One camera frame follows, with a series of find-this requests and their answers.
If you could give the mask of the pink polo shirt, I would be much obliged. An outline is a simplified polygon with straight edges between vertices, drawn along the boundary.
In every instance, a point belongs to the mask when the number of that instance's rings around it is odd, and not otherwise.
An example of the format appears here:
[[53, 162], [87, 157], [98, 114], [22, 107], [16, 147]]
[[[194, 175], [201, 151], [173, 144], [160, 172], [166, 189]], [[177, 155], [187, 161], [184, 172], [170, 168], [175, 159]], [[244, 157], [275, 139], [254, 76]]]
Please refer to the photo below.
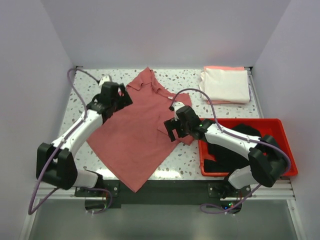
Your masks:
[[100, 161], [130, 190], [137, 192], [179, 143], [190, 145], [191, 136], [171, 141], [164, 122], [174, 94], [166, 90], [149, 67], [126, 86], [132, 104], [115, 112], [87, 139]]

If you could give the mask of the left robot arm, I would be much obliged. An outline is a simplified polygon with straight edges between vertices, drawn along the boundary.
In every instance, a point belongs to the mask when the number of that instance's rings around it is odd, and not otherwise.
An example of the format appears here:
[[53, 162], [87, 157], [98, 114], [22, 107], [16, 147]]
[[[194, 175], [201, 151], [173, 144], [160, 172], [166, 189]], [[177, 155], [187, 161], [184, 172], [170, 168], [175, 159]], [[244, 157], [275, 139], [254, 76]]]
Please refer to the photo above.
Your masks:
[[100, 93], [84, 106], [80, 118], [64, 134], [38, 147], [36, 178], [59, 189], [85, 188], [92, 196], [99, 196], [104, 190], [102, 175], [78, 169], [74, 157], [95, 130], [132, 103], [124, 84], [103, 83]]

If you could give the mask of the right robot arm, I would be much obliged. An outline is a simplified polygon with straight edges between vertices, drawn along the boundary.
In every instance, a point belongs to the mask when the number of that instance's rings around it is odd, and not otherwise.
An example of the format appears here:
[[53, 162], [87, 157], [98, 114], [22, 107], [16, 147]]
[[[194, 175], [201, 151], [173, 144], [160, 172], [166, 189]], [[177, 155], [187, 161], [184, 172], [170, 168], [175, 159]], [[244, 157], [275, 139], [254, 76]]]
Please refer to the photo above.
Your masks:
[[271, 188], [291, 168], [288, 155], [271, 135], [264, 137], [240, 133], [219, 124], [217, 119], [200, 119], [192, 107], [176, 102], [169, 107], [174, 117], [164, 126], [170, 140], [191, 136], [195, 140], [228, 149], [247, 161], [231, 172], [223, 183], [223, 192], [235, 196], [241, 188], [259, 184]]

